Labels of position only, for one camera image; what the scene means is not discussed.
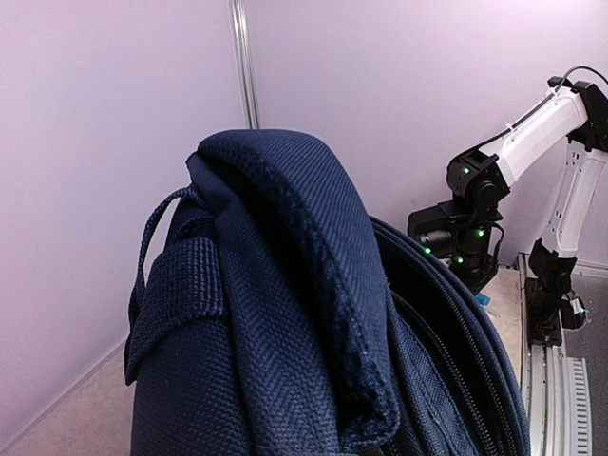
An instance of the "wall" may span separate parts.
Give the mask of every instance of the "wall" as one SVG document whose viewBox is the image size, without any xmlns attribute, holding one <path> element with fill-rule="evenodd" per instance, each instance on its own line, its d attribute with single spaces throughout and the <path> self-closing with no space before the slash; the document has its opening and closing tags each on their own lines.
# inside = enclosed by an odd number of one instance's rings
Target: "wall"
<svg viewBox="0 0 608 456">
<path fill-rule="evenodd" d="M 144 222 L 244 126 L 228 5 L 0 3 L 0 450 L 124 340 Z"/>
<path fill-rule="evenodd" d="M 608 74 L 600 0 L 249 0 L 248 19 L 262 126 L 324 140 L 369 211 L 404 230 L 450 198 L 449 160 L 523 114 L 549 77 Z M 502 203 L 503 261 L 540 234 L 564 160 L 562 142 Z M 580 248 L 603 264 L 606 199 L 608 171 Z"/>
</svg>

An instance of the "white robotic arm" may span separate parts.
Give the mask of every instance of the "white robotic arm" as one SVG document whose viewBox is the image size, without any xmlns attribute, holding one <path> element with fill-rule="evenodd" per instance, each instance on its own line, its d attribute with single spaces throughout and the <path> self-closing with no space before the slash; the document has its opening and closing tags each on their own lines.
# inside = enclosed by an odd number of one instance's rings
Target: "white robotic arm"
<svg viewBox="0 0 608 456">
<path fill-rule="evenodd" d="M 518 127 L 508 125 L 509 133 L 479 148 L 488 157 L 498 157 L 498 167 L 509 187 L 547 150 L 589 119 L 580 94 L 571 88 L 561 87 L 557 91 L 551 88 L 543 100 L 547 97 L 551 100 Z M 559 257 L 577 254 L 580 231 L 607 160 L 605 152 L 585 151 L 579 142 L 568 144 L 560 193 L 541 236 L 543 245 Z"/>
<path fill-rule="evenodd" d="M 500 135 L 454 158 L 447 168 L 453 199 L 412 213 L 408 220 L 408 234 L 428 252 L 451 258 L 451 269 L 476 293 L 496 274 L 496 255 L 488 253 L 487 234 L 502 219 L 499 201 L 532 163 L 567 138 L 560 193 L 529 258 L 538 277 L 526 293 L 531 296 L 528 312 L 536 331 L 531 339 L 549 344 L 561 342 L 556 330 L 563 297 L 578 302 L 570 274 L 585 216 L 608 161 L 608 99 L 594 84 L 572 85 L 567 80 L 571 72 L 549 80 L 550 89 L 542 100 Z M 574 320 L 570 318 L 567 325 L 582 324 Z"/>
</svg>

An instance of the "white arm segment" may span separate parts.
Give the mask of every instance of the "white arm segment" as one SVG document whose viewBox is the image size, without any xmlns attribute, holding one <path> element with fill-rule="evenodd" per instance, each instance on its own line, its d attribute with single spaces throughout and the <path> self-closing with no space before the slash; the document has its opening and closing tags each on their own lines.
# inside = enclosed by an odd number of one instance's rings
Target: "white arm segment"
<svg viewBox="0 0 608 456">
<path fill-rule="evenodd" d="M 542 233 L 542 244 L 549 252 L 556 252 L 560 258 L 576 256 L 582 224 L 606 161 L 606 152 L 597 149 L 586 152 L 578 142 L 568 144 L 560 193 Z"/>
<path fill-rule="evenodd" d="M 553 93 L 549 89 L 545 98 Z M 571 131 L 587 122 L 587 111 L 578 93 L 562 87 L 529 119 L 480 151 L 496 154 L 506 184 L 511 187 L 528 167 Z"/>
</svg>

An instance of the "black cable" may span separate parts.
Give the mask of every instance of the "black cable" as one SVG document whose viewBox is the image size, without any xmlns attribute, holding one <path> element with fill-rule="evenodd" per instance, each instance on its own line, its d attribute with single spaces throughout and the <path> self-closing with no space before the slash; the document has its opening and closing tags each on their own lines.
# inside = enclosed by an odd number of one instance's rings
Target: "black cable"
<svg viewBox="0 0 608 456">
<path fill-rule="evenodd" d="M 498 253 L 501 251 L 501 244 L 504 240 L 504 228 L 498 223 L 492 223 L 492 228 L 497 228 L 501 232 L 501 238 L 498 239 L 494 246 L 494 269 L 498 266 Z"/>
<path fill-rule="evenodd" d="M 477 209 L 475 209 L 471 213 L 471 217 L 469 217 L 466 222 L 464 222 L 461 225 L 456 224 L 456 228 L 459 230 L 465 230 L 467 228 L 470 228 L 473 225 L 473 223 L 475 223 L 476 221 L 477 221 Z"/>
<path fill-rule="evenodd" d="M 599 71 L 597 71 L 596 69 L 591 68 L 590 66 L 579 65 L 579 66 L 573 66 L 572 68 L 570 68 L 568 71 L 565 72 L 565 74 L 561 77 L 560 82 L 555 87 L 555 93 L 557 93 L 563 87 L 563 85 L 565 84 L 565 82 L 568 79 L 568 76 L 570 76 L 572 73 L 574 73 L 575 71 L 577 71 L 579 69 L 585 69 L 587 71 L 590 71 L 590 72 L 594 73 L 595 75 L 597 75 L 598 77 L 600 77 L 600 79 L 604 83 L 606 83 L 608 85 L 608 78 L 606 78 Z M 551 93 L 547 97 L 543 98 L 536 106 L 534 106 L 521 119 L 519 119 L 518 121 L 516 121 L 515 123 L 513 123 L 513 125 L 511 125 L 511 127 L 512 128 L 517 128 L 518 126 L 520 126 L 521 124 L 523 124 L 525 121 L 527 121 L 530 117 L 532 117 L 534 114 L 536 114 L 539 111 L 539 109 L 541 109 L 543 106 L 545 106 L 555 96 L 555 93 Z M 496 141 L 496 140 L 500 139 L 501 137 L 503 137 L 504 135 L 506 135 L 510 131 L 511 130 L 507 128 L 506 130 L 502 131 L 498 135 L 493 136 L 489 140 L 485 140 L 484 142 L 480 142 L 479 144 L 477 144 L 473 148 L 479 149 L 480 147 L 483 147 L 486 144 L 492 143 L 493 141 Z"/>
</svg>

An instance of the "navy blue backpack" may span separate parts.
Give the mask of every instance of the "navy blue backpack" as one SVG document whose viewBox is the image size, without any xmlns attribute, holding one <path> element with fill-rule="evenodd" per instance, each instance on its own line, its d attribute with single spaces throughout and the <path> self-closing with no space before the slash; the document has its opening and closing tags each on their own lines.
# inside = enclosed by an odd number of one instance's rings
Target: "navy blue backpack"
<svg viewBox="0 0 608 456">
<path fill-rule="evenodd" d="M 129 305 L 132 455 L 530 454 L 485 311 L 368 216 L 323 142 L 226 131 L 187 166 Z"/>
</svg>

